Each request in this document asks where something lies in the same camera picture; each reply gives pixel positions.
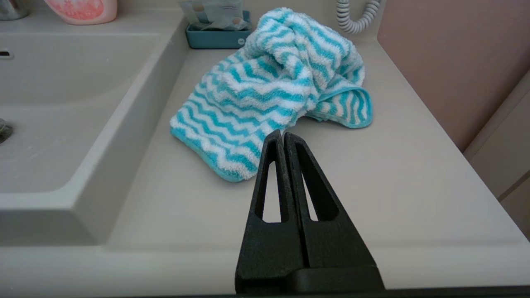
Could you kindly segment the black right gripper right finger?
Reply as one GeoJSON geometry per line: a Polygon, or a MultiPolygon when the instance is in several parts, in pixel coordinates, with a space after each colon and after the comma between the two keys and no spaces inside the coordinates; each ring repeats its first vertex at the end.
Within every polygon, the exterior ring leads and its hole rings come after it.
{"type": "Polygon", "coordinates": [[[298,293],[380,292],[369,249],[303,138],[286,133],[284,153],[296,203],[303,267],[287,276],[298,293]]]}

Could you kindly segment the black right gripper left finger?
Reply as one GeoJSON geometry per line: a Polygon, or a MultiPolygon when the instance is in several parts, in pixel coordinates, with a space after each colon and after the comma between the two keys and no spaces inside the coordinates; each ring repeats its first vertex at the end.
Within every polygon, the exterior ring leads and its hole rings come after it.
{"type": "Polygon", "coordinates": [[[263,143],[235,271],[237,293],[308,293],[307,252],[301,224],[304,185],[294,181],[279,130],[263,143]],[[263,219],[270,165],[276,165],[279,222],[263,219]]]}

